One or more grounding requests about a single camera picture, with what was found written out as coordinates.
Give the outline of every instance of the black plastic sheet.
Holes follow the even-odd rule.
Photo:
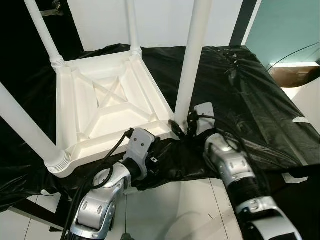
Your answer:
[[[127,51],[114,45],[82,57]],[[142,58],[174,110],[185,47],[144,48]],[[40,69],[28,79],[1,82],[22,107],[55,142],[56,75],[51,67]],[[277,86],[246,47],[204,47],[191,106],[211,102],[215,115],[225,120],[244,138],[249,153],[264,171],[286,172],[303,165],[320,164],[320,136],[306,123],[294,123],[303,114]],[[82,176],[99,161],[78,167],[66,178],[48,173],[40,157],[1,119],[0,211],[42,189],[73,194]],[[218,129],[224,126],[216,124]],[[202,159],[202,145],[195,141],[162,141],[155,151],[160,172],[136,182],[140,190],[171,181],[218,178]],[[119,160],[122,155],[113,156]]]

